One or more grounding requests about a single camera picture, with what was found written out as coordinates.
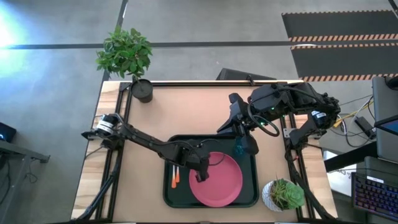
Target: striped floor mat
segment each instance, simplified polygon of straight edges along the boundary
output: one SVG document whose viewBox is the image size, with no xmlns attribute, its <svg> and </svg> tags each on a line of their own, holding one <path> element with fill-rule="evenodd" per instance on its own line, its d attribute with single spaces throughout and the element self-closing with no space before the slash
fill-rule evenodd
<svg viewBox="0 0 398 224">
<path fill-rule="evenodd" d="M 293 12 L 282 14 L 292 42 L 398 39 L 390 10 Z"/>
<path fill-rule="evenodd" d="M 291 47 L 298 77 L 306 82 L 398 76 L 398 42 Z"/>
</svg>

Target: white pot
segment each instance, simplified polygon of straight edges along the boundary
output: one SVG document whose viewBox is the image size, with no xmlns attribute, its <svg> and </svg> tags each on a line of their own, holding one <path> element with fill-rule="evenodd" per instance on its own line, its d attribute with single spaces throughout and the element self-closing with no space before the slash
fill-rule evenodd
<svg viewBox="0 0 398 224">
<path fill-rule="evenodd" d="M 274 211 L 274 212 L 281 212 L 282 209 L 279 208 L 279 207 L 272 201 L 271 195 L 270 195 L 271 187 L 272 187 L 272 184 L 274 184 L 274 182 L 275 182 L 274 180 L 271 181 L 271 182 L 269 182 L 269 183 L 266 184 L 266 185 L 264 186 L 264 188 L 262 189 L 262 201 L 263 201 L 264 204 L 265 204 L 269 209 L 271 209 L 272 211 Z"/>
</svg>

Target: backlit keyboard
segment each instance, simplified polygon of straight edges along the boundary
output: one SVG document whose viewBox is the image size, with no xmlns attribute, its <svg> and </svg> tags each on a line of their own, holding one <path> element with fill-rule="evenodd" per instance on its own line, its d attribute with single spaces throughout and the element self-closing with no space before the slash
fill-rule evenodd
<svg viewBox="0 0 398 224">
<path fill-rule="evenodd" d="M 398 221 L 398 186 L 355 172 L 351 180 L 354 208 Z"/>
</svg>

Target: succulent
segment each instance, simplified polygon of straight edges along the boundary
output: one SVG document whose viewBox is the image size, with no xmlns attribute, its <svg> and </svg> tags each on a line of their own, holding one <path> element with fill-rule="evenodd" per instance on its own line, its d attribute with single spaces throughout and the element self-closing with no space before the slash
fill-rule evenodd
<svg viewBox="0 0 398 224">
<path fill-rule="evenodd" d="M 152 55 L 150 42 L 140 32 L 132 28 L 130 32 L 117 27 L 111 37 L 104 40 L 104 50 L 97 52 L 97 70 L 115 73 L 124 78 L 133 75 L 140 79 L 144 75 L 144 67 L 148 70 L 149 56 Z"/>
<path fill-rule="evenodd" d="M 293 209 L 304 205 L 303 189 L 284 179 L 275 180 L 270 195 L 272 201 L 281 209 Z"/>
</svg>

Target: gray floor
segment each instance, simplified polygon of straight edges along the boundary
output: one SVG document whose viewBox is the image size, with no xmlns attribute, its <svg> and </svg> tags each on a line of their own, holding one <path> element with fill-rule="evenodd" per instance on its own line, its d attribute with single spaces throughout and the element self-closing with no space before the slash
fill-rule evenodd
<svg viewBox="0 0 398 224">
<path fill-rule="evenodd" d="M 120 6 L 121 0 L 0 0 L 0 44 L 100 43 L 114 29 Z M 153 42 L 287 40 L 282 12 L 390 8 L 387 0 L 130 0 L 123 28 L 135 27 Z M 70 218 L 87 145 L 80 133 L 90 128 L 103 76 L 95 70 L 95 50 L 0 50 L 0 122 L 18 130 L 16 144 L 51 154 L 48 164 L 32 165 L 39 181 L 25 182 L 9 223 Z M 288 47 L 153 53 L 146 76 L 150 80 L 214 80 L 223 67 L 297 79 Z M 370 81 L 313 85 L 342 103 L 371 94 Z M 365 101 L 346 105 L 342 112 L 357 110 Z M 372 121 L 366 111 L 360 115 Z M 358 129 L 353 125 L 352 131 Z M 333 133 L 321 145 L 341 152 L 352 149 Z"/>
</svg>

